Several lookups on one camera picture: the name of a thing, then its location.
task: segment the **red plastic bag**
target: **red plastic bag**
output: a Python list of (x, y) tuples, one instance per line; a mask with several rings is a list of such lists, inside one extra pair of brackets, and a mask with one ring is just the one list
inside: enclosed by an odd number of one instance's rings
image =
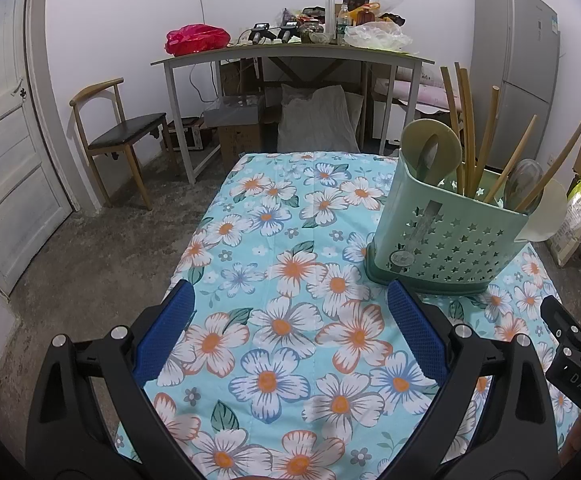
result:
[(186, 25), (179, 30), (171, 30), (166, 35), (166, 49), (168, 54), (183, 56), (204, 50), (224, 48), (230, 41), (230, 34), (223, 28), (211, 27), (198, 23)]

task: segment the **floral tablecloth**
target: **floral tablecloth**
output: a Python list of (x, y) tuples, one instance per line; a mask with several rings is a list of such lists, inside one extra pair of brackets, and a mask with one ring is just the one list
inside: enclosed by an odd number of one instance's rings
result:
[[(363, 270), (395, 162), (246, 155), (208, 208), (171, 280), (194, 284), (194, 319), (144, 387), (207, 478), (375, 480), (421, 420), (437, 385), (389, 314), (386, 287)], [(549, 294), (528, 245), (481, 297), (423, 300), (484, 337), (528, 334), (546, 370)], [(466, 450), (489, 386), (478, 380), (447, 460)], [(577, 408), (550, 392), (561, 444)], [(116, 446), (136, 458), (121, 426)]]

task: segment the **desk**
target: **desk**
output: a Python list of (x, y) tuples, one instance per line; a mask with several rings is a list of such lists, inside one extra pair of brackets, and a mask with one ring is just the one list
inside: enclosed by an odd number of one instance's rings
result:
[[(386, 64), (391, 67), (391, 76), (389, 78), (389, 88), (386, 95), (386, 108), (384, 111), (384, 120), (381, 128), (381, 142), (379, 144), (379, 155), (384, 154), (386, 144), (386, 135), (389, 129), (389, 117), (391, 116), (391, 104), (393, 102), (393, 86), (395, 82), (395, 72), (398, 66), (410, 68), (413, 71), (410, 93), (408, 94), (407, 114), (404, 120), (404, 126), (413, 120), (415, 116), (415, 104), (417, 103), (417, 93), (419, 91), (419, 81), (422, 75), (422, 63), (434, 64), (434, 61), (422, 57), (411, 56), (403, 52), (389, 52), (387, 50), (373, 50), (369, 48), (357, 48), (347, 45), (325, 45), (309, 43), (286, 43), (286, 44), (263, 44), (263, 45), (237, 45), (196, 54), (187, 54), (186, 56), (168, 57), (161, 61), (155, 61), (151, 65), (164, 65), (166, 73), (166, 86), (168, 87), (168, 98), (170, 99), (171, 111), (174, 118), (181, 117), (179, 102), (177, 100), (177, 88), (174, 83), (173, 70), (181, 66), (190, 66), (201, 63), (215, 63), (216, 82), (220, 84), (219, 63), (229, 59), (254, 59), (268, 57), (271, 59), (279, 57), (323, 57), (330, 59), (346, 59), (361, 61), (363, 63)], [(181, 121), (174, 121), (177, 130), (177, 139), (180, 146), (186, 146), (184, 137), (184, 127)], [(208, 165), (211, 158), (219, 151), (217, 146), (212, 152), (204, 158), (200, 164), (193, 168), (190, 162), (190, 156), (187, 150), (182, 150), (184, 167), (186, 175), (191, 184), (195, 183), (195, 178), (202, 173), (202, 170)]]

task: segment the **gray refrigerator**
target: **gray refrigerator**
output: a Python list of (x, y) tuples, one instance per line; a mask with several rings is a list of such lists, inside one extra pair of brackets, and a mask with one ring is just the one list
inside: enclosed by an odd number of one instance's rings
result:
[(557, 65), (557, 14), (541, 0), (475, 0), (471, 91), (477, 153), (491, 86), (500, 87), (487, 164), (503, 169), (532, 116), (538, 119), (521, 158), (535, 158), (549, 120)]

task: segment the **wooden chair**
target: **wooden chair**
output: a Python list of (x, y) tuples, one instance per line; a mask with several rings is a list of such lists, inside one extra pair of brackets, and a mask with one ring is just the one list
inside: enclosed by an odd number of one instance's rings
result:
[[(75, 123), (77, 123), (77, 131), (79, 132), (79, 137), (82, 139), (82, 144), (88, 157), (88, 164), (93, 171), (94, 179), (97, 181), (99, 189), (104, 195), (104, 200), (107, 206), (111, 206), (110, 197), (106, 192), (106, 187), (102, 182), (102, 177), (97, 171), (97, 167), (94, 164), (93, 155), (99, 155), (100, 153), (110, 153), (113, 160), (119, 158), (118, 152), (124, 152), (126, 159), (128, 159), (128, 165), (130, 166), (130, 172), (132, 173), (139, 192), (141, 193), (142, 199), (146, 207), (150, 211), (152, 206), (148, 198), (148, 193), (146, 192), (146, 187), (141, 179), (141, 166), (139, 165), (139, 160), (137, 155), (135, 155), (135, 150), (133, 149), (133, 144), (141, 139), (146, 134), (150, 133), (155, 139), (159, 138), (159, 125), (162, 125), (162, 136), (164, 137), (164, 145), (169, 154), (170, 164), (173, 168), (175, 174), (178, 174), (177, 161), (175, 158), (173, 145), (171, 143), (170, 135), (168, 134), (168, 125), (166, 124), (166, 114), (149, 114), (135, 117), (126, 120), (124, 116), (124, 110), (122, 107), (122, 99), (120, 98), (120, 91), (118, 85), (123, 83), (123, 77), (112, 79), (110, 81), (104, 81), (103, 83), (97, 83), (91, 86), (87, 86), (82, 91), (80, 91), (75, 97), (70, 100), (70, 105), (75, 111)], [(117, 111), (119, 114), (119, 122), (117, 126), (112, 127), (105, 134), (97, 137), (93, 142), (88, 142), (86, 140), (86, 134), (84, 133), (84, 125), (82, 123), (81, 117), (79, 116), (78, 106), (83, 101), (88, 98), (98, 94), (102, 90), (106, 90), (111, 86), (115, 90), (115, 102), (117, 104)]]

